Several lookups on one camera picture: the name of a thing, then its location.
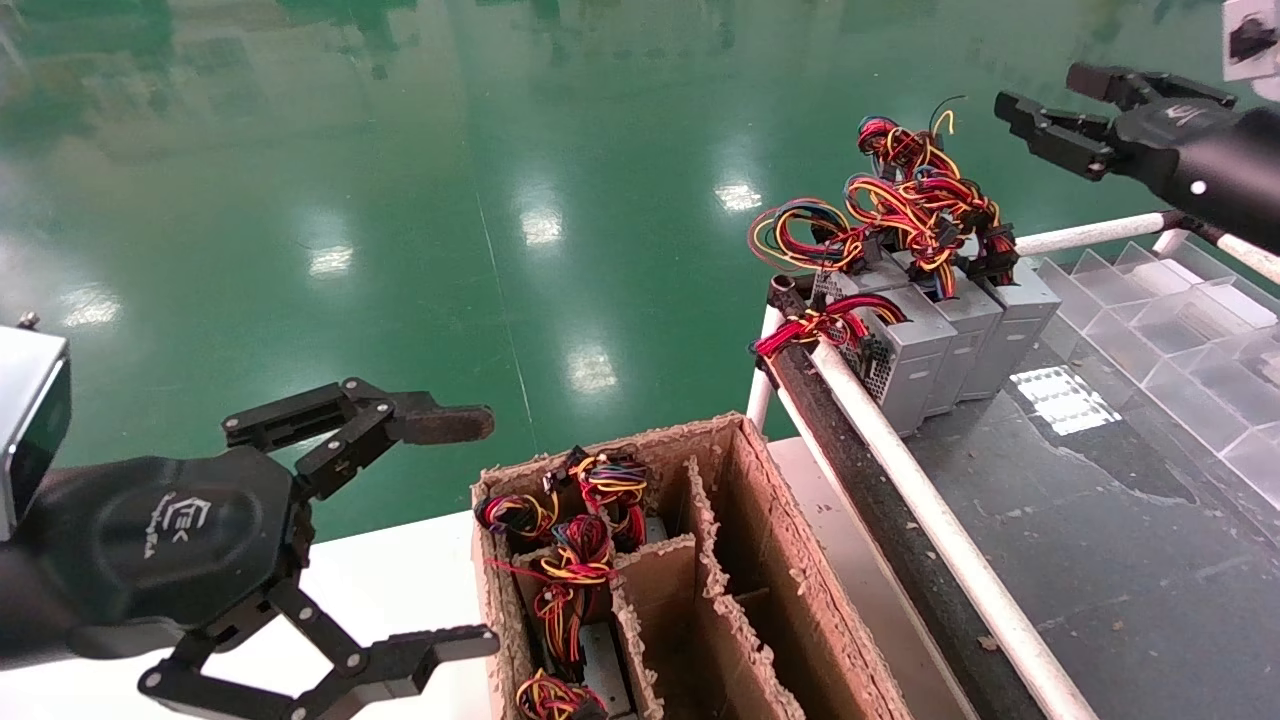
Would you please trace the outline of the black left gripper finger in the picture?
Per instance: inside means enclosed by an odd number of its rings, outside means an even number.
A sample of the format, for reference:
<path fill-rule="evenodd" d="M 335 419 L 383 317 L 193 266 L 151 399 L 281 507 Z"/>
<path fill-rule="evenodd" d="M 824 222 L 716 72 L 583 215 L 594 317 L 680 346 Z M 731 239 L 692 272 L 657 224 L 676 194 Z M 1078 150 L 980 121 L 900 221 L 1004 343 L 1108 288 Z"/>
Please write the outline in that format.
<path fill-rule="evenodd" d="M 476 442 L 493 433 L 495 418 L 486 405 L 444 406 L 426 391 L 392 393 L 347 378 L 232 414 L 221 428 L 228 447 L 265 454 L 321 438 L 296 462 L 294 478 L 303 497 L 329 498 L 399 442 Z"/>

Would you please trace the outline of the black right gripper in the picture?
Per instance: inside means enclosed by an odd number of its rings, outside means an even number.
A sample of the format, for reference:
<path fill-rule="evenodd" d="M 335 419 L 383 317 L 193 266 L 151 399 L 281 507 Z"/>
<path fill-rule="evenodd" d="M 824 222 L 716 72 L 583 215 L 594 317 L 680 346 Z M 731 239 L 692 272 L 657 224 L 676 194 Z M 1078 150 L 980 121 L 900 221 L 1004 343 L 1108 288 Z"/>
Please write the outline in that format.
<path fill-rule="evenodd" d="M 1170 206 L 1277 252 L 1277 110 L 1234 111 L 1238 97 L 1213 86 L 1084 61 L 1069 67 L 1066 87 L 1125 111 L 1112 123 L 1001 91 L 995 115 L 1039 159 L 1089 181 L 1103 178 L 1114 160 L 1115 173 Z"/>

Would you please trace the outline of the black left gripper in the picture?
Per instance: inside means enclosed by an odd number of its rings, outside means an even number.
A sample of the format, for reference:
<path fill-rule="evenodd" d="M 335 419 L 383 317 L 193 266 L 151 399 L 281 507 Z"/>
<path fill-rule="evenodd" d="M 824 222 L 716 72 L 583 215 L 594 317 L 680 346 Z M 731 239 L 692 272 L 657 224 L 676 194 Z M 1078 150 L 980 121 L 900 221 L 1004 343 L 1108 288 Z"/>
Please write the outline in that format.
<path fill-rule="evenodd" d="M 419 696 L 443 664 L 493 656 L 488 625 L 390 635 L 361 647 L 294 580 L 310 510 L 293 475 L 252 448 L 215 457 L 134 457 L 50 471 L 3 543 L 5 669 L 174 651 L 142 696 L 201 719 L 352 719 Z M 332 670 L 297 697 L 207 676 L 232 647 L 283 616 Z"/>

